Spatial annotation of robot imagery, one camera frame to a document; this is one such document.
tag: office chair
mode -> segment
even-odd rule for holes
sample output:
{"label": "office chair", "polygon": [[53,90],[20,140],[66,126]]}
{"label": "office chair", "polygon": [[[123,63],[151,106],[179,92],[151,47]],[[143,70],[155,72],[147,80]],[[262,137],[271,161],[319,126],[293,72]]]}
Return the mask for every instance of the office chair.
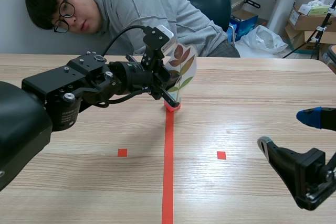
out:
{"label": "office chair", "polygon": [[199,9],[205,16],[212,20],[217,26],[220,26],[223,31],[228,28],[232,29],[232,42],[235,44],[235,31],[233,26],[230,26],[231,17],[231,0],[188,0],[190,3]]}

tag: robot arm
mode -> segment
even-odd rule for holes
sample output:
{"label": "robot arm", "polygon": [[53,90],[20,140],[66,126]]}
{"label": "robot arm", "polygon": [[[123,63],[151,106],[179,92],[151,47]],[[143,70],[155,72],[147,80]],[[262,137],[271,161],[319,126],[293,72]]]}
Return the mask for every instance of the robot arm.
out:
{"label": "robot arm", "polygon": [[[336,131],[336,109],[303,110],[297,119],[310,127]],[[278,147],[268,137],[261,137],[258,146],[300,208],[315,210],[336,191],[336,153],[326,164],[325,152],[316,148],[300,154]]]}
{"label": "robot arm", "polygon": [[[22,81],[22,88],[0,82],[0,191],[49,142],[52,132],[72,127],[91,106],[107,108],[135,95],[148,93],[178,103],[167,90],[178,80],[164,67],[164,54],[174,48],[174,35],[163,26],[144,28],[146,51],[141,62],[127,55],[126,62],[107,63],[87,53],[65,66]],[[110,100],[114,95],[125,95]]]}

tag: glasses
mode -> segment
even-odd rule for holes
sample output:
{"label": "glasses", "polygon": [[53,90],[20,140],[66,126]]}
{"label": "glasses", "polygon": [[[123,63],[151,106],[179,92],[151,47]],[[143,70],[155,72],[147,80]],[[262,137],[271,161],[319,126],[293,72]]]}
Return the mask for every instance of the glasses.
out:
{"label": "glasses", "polygon": [[63,0],[59,6],[59,18],[55,22],[54,32],[64,34],[69,30],[69,24],[64,18],[71,18],[75,14],[75,7],[67,0]]}

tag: table surface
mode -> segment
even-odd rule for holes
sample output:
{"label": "table surface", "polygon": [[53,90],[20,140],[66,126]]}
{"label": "table surface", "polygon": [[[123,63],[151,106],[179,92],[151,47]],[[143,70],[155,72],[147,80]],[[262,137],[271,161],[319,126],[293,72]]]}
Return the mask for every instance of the table surface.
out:
{"label": "table surface", "polygon": [[[0,80],[20,86],[73,57],[0,55]],[[296,113],[335,107],[336,76],[315,60],[197,60],[174,115],[174,223],[331,223],[336,195],[316,211],[299,209],[257,139],[297,152],[316,147],[329,160],[335,133],[301,124]],[[147,94],[83,112],[0,193],[0,222],[160,224],[165,113]],[[120,148],[127,158],[117,157]]]}

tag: white plastic bag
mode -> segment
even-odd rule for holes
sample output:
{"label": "white plastic bag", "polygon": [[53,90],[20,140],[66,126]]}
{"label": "white plastic bag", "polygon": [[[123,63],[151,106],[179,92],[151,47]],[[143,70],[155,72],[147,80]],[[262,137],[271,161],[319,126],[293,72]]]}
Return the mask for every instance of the white plastic bag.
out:
{"label": "white plastic bag", "polygon": [[271,54],[277,54],[288,46],[281,37],[265,26],[257,26],[247,35],[242,36],[241,44],[251,48],[261,49]]}

